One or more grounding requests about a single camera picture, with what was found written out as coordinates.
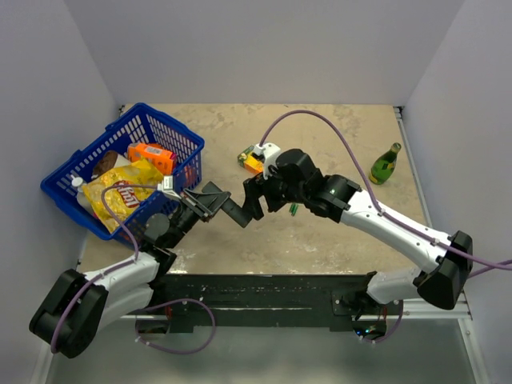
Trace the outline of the black remote control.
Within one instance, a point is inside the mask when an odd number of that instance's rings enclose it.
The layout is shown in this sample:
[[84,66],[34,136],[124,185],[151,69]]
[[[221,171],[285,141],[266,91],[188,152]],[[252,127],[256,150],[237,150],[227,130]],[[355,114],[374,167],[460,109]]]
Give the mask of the black remote control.
[[221,209],[241,228],[246,228],[251,222],[252,216],[245,212],[235,201],[228,198],[223,204]]

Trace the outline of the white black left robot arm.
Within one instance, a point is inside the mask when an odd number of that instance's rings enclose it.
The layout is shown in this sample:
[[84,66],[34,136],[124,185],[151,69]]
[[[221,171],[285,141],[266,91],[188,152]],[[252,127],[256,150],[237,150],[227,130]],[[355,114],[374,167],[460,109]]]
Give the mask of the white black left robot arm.
[[208,183],[201,193],[166,189],[178,202],[172,215],[154,214],[146,222],[134,254],[107,268],[89,273],[66,270],[58,277],[30,320],[29,330],[56,354],[80,355],[105,325],[134,310],[160,312],[166,304],[162,290],[150,286],[176,259],[176,246],[199,221],[208,222],[227,203],[230,193]]

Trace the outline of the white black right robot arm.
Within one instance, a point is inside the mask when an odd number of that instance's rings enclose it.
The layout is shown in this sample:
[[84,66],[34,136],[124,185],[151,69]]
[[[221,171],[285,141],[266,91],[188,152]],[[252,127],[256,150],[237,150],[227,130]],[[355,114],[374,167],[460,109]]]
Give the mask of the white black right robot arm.
[[253,219],[263,216],[260,198],[266,200],[270,212],[288,203],[300,204],[316,216],[376,238],[412,261],[414,267],[408,270],[369,274],[353,297],[361,312],[375,314],[384,304],[410,298],[421,298],[442,310],[455,307],[472,270],[472,262],[458,255],[472,250],[469,235],[436,231],[379,206],[359,184],[338,174],[322,174],[300,149],[256,145],[252,157],[263,168],[243,183],[243,209]]

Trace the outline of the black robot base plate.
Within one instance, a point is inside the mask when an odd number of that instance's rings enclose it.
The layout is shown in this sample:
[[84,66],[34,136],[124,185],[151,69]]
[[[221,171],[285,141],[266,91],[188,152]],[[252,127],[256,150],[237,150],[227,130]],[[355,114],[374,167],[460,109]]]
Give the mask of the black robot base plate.
[[400,305],[375,303],[363,290],[366,275],[167,274],[151,283],[150,310],[171,333],[199,326],[305,327],[379,332]]

